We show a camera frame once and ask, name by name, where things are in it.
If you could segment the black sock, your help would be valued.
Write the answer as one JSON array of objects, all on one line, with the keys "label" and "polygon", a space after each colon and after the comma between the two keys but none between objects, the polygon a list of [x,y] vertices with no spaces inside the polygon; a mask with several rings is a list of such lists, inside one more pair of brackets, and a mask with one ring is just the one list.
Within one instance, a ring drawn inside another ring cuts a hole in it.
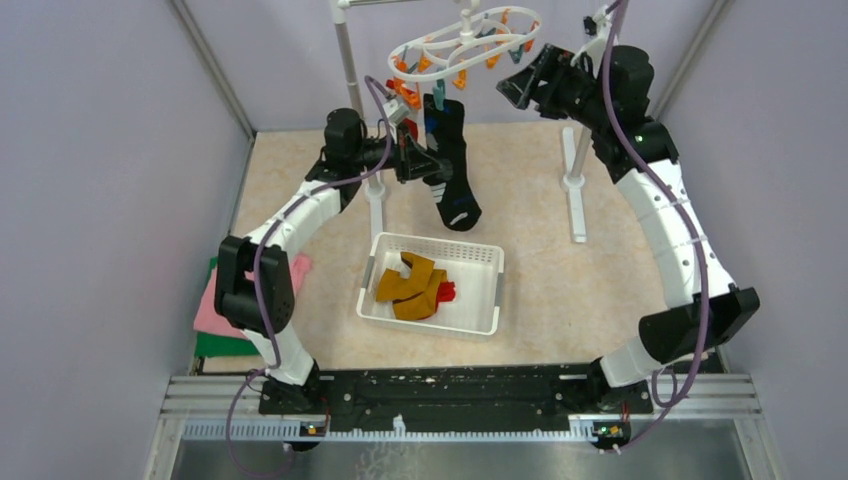
[{"label": "black sock", "polygon": [[465,107],[445,99],[439,109],[432,94],[424,95],[425,139],[428,151],[450,165],[448,178],[425,177],[443,225],[452,231],[471,230],[482,215],[469,183],[467,143],[464,136]]}]

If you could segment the white plastic clip hanger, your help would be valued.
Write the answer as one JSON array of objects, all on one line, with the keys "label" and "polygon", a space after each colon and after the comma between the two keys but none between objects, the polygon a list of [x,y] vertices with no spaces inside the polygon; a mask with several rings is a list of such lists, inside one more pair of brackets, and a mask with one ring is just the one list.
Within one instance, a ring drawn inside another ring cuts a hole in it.
[{"label": "white plastic clip hanger", "polygon": [[457,22],[396,47],[387,60],[390,74],[404,82],[435,83],[458,79],[480,64],[492,69],[503,57],[521,59],[542,26],[541,14],[530,8],[481,10],[472,1]]}]

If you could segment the mustard yellow sock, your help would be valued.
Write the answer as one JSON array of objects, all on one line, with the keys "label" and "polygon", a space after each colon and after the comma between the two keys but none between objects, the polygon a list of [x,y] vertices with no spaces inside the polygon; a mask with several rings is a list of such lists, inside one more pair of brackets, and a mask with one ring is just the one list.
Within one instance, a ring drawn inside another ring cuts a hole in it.
[{"label": "mustard yellow sock", "polygon": [[438,310],[440,290],[445,283],[448,283],[447,272],[443,269],[434,270],[420,293],[392,302],[395,318],[403,321],[420,321],[433,316]]},{"label": "mustard yellow sock", "polygon": [[378,302],[407,300],[426,292],[432,283],[440,282],[434,261],[406,251],[400,257],[409,272],[403,276],[398,270],[386,269],[377,284]]}]

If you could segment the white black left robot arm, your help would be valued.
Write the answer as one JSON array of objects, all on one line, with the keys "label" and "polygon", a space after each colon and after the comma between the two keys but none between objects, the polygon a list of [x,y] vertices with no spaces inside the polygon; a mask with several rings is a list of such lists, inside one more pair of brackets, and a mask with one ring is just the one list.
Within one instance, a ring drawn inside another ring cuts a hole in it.
[{"label": "white black left robot arm", "polygon": [[292,260],[347,208],[366,174],[386,169],[399,181],[448,179],[453,173],[450,162],[422,147],[406,124],[370,137],[356,110],[333,110],[319,158],[292,199],[249,234],[228,236],[219,246],[214,310],[254,345],[265,362],[260,374],[285,384],[283,401],[297,413],[317,407],[321,388],[309,379],[316,362],[290,324]]}]

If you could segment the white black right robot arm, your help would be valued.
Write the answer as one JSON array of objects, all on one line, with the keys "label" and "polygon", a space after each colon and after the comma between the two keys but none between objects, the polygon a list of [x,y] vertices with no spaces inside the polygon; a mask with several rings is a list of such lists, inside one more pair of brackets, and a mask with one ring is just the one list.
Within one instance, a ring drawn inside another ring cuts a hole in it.
[{"label": "white black right robot arm", "polygon": [[586,397],[612,412],[627,388],[698,346],[732,339],[759,310],[752,287],[741,288],[709,244],[684,186],[679,153],[668,129],[647,113],[654,68],[634,46],[615,46],[609,87],[624,135],[605,108],[600,64],[547,44],[518,73],[497,84],[516,108],[543,118],[573,119],[591,134],[596,157],[631,206],[657,263],[665,310],[643,317],[624,346],[590,365]]}]

